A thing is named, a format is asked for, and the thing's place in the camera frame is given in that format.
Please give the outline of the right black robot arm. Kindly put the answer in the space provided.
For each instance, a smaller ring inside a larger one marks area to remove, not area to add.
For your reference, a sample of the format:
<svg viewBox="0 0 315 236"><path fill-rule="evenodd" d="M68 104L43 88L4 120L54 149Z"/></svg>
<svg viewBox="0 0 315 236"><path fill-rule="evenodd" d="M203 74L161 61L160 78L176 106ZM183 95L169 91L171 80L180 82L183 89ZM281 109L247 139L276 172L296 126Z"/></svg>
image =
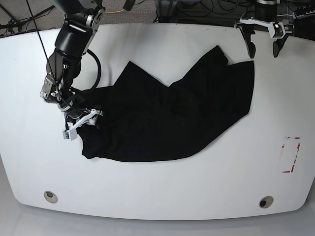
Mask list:
<svg viewBox="0 0 315 236"><path fill-rule="evenodd" d="M47 75L40 96L47 103L57 104L66 121L76 122L91 110L84 105L83 92L73 88L73 80L80 74L82 57L90 54L97 63L97 78L90 91L100 81L100 61L89 45L105 8L100 0L53 0L51 3L63 13L64 22L55 49L47 59Z"/></svg>

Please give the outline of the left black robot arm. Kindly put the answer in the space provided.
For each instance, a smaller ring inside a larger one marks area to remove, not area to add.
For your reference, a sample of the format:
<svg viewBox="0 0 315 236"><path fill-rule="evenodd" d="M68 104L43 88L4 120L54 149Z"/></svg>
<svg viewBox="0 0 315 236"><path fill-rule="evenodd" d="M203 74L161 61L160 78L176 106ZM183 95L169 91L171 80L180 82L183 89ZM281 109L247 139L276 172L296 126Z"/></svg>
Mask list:
<svg viewBox="0 0 315 236"><path fill-rule="evenodd" d="M251 59L254 58L256 47L251 40L251 36L255 34L254 26L260 26L267 29L273 42L273 56L277 58L280 51L284 47L291 31L289 24L277 20L277 4L276 0L255 0L254 1L254 16L246 17L244 13L239 21L235 24L242 34L248 55Z"/></svg>

